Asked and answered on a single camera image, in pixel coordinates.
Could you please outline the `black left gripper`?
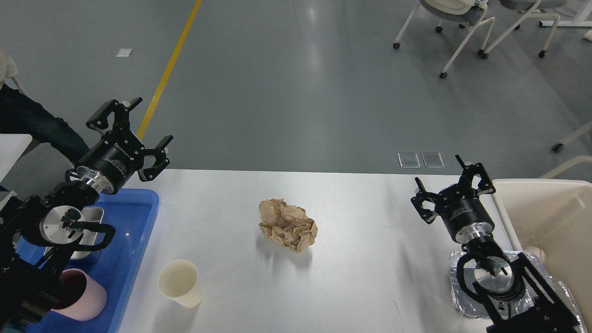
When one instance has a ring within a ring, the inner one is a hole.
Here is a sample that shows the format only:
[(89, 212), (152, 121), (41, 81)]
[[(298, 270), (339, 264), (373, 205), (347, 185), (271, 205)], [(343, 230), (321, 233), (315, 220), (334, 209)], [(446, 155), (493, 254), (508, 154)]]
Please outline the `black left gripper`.
[[(86, 127), (102, 137), (66, 175), (68, 185), (81, 183), (97, 193), (114, 195), (136, 171), (145, 183), (156, 179), (169, 166), (166, 148), (173, 135), (163, 137), (153, 149), (144, 149), (145, 145), (130, 129), (130, 112), (141, 102), (141, 97), (128, 103), (112, 99), (91, 115)], [(154, 158), (152, 166), (143, 166), (146, 157)]]

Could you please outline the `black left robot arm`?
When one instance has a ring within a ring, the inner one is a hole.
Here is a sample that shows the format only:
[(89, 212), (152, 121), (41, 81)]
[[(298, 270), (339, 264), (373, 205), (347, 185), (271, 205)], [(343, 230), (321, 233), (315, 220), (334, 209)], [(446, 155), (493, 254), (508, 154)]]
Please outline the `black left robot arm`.
[(72, 255), (110, 245), (116, 228), (85, 219), (85, 207), (101, 194), (117, 194), (135, 173), (149, 182), (169, 166), (172, 135), (148, 149), (131, 130), (130, 112), (141, 102), (137, 97), (129, 105), (116, 99), (102, 104), (86, 121), (100, 141), (49, 194), (7, 198), (1, 211), (2, 329), (40, 322), (65, 293), (59, 276)]

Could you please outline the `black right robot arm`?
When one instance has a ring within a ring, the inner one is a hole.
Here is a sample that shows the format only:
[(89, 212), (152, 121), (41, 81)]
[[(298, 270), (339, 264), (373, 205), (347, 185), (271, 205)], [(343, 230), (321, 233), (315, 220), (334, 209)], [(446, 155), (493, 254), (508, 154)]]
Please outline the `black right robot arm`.
[(480, 305), (492, 324), (489, 333), (574, 333), (579, 319), (541, 272), (522, 253), (511, 259), (496, 242), (494, 221), (480, 196), (495, 193), (482, 164), (467, 165), (457, 183), (429, 192), (419, 178), (413, 207), (431, 224), (441, 217), (463, 255), (454, 270), (461, 294)]

